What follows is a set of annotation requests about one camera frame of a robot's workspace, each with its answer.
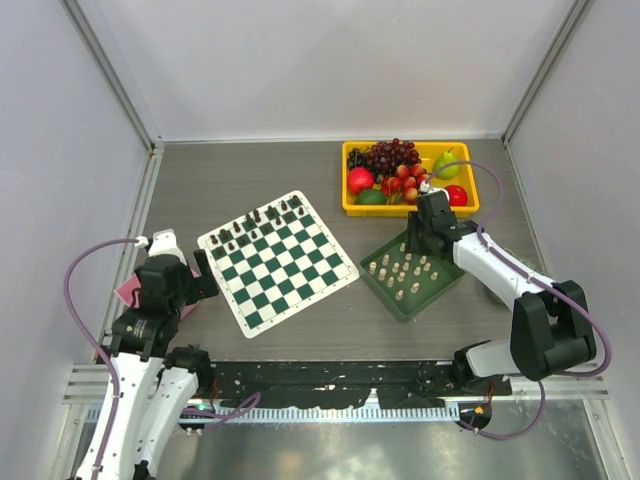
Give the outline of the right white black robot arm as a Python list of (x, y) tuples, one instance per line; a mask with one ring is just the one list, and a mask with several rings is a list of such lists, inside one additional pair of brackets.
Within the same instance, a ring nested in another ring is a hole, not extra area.
[(597, 346), (583, 289), (558, 283), (498, 246), (472, 220), (460, 221), (442, 191), (421, 194), (407, 223), (406, 247), (473, 275), (512, 314), (509, 338), (484, 341), (454, 353), (452, 381), (465, 394), (489, 377), (519, 373), (531, 381), (593, 360)]

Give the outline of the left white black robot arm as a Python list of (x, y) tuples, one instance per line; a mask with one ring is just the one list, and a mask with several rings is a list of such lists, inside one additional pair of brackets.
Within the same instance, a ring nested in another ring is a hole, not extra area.
[(177, 247), (148, 251), (134, 300), (113, 324), (104, 356), (110, 382), (78, 479), (153, 479), (191, 398), (214, 383), (209, 354), (170, 348), (185, 307), (218, 293), (212, 274), (193, 274)]

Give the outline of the green white chess board mat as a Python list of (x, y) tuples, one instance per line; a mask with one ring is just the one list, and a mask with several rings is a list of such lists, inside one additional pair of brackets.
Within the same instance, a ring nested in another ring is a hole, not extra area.
[(299, 190), (197, 239), (247, 339), (359, 278), (358, 267)]

